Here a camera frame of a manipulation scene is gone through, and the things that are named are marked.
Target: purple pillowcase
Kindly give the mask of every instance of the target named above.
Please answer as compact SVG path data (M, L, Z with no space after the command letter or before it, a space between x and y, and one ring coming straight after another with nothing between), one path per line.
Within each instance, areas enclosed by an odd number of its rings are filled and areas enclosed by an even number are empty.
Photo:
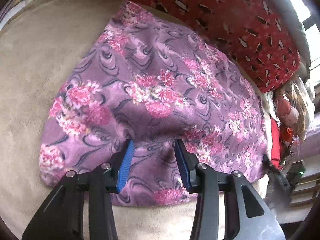
M176 138L217 171L262 177L266 152L260 98L236 66L187 27L124 3L61 87L44 127L39 167L55 185L68 170L88 172L135 145L114 205L194 199L183 188Z

